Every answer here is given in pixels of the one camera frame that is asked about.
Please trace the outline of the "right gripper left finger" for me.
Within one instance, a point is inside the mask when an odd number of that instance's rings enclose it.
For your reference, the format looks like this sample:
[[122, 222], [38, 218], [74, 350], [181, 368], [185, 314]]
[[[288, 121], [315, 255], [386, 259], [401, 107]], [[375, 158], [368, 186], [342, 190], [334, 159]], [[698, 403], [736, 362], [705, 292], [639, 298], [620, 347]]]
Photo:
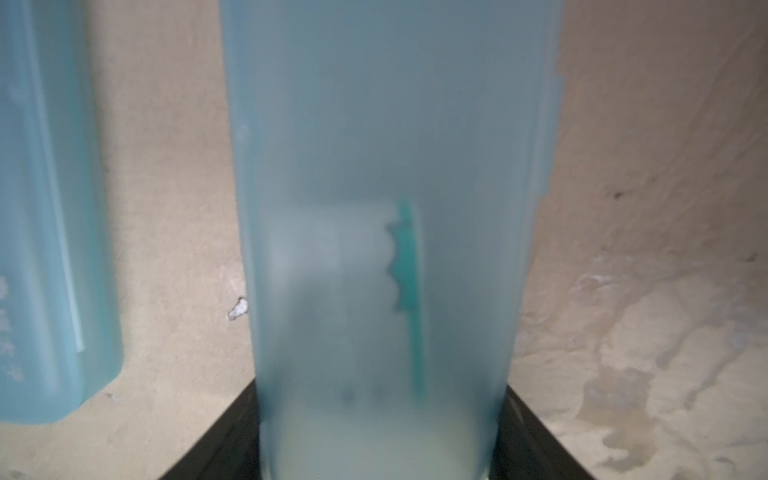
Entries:
[[261, 479], [259, 436], [260, 411], [252, 380], [161, 479]]

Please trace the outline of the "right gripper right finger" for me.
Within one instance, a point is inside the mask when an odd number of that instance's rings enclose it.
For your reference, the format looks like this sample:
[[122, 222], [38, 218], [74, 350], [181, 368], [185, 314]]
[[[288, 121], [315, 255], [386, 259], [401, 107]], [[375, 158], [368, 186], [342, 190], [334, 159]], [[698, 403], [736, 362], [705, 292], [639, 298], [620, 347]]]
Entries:
[[593, 480], [518, 394], [506, 387], [490, 480]]

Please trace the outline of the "light blue pencil case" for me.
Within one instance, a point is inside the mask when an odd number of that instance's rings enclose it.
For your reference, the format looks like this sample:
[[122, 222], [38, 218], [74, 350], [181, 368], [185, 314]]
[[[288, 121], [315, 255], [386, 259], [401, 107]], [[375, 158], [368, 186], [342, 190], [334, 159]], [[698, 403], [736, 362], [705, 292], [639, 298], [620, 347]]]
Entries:
[[85, 14], [1, 5], [1, 418], [58, 421], [123, 347]]
[[221, 3], [263, 478], [487, 474], [562, 13]]

